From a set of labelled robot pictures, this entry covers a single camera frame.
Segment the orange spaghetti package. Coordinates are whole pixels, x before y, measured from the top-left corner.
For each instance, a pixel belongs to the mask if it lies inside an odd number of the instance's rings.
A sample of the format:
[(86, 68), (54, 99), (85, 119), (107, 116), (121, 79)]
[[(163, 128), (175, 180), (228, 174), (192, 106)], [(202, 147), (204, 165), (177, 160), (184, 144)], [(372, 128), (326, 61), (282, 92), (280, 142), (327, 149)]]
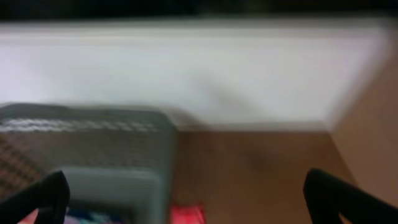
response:
[(203, 205), (172, 205), (170, 208), (171, 224), (206, 224)]

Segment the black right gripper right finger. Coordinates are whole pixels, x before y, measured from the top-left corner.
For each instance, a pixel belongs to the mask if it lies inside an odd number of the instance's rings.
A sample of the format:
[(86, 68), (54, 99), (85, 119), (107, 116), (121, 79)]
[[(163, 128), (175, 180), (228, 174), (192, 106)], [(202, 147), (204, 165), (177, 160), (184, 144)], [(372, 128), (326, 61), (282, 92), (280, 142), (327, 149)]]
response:
[(303, 194), (313, 223), (397, 223), (397, 208), (320, 169), (307, 172)]

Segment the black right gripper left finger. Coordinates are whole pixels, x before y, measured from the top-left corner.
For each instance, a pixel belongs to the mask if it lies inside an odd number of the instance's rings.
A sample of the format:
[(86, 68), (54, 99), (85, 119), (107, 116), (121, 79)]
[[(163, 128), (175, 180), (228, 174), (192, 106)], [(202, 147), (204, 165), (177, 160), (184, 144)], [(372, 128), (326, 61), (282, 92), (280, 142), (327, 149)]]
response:
[(1, 223), (14, 224), (38, 209), (35, 223), (63, 224), (70, 188), (62, 171), (53, 172), (1, 202)]

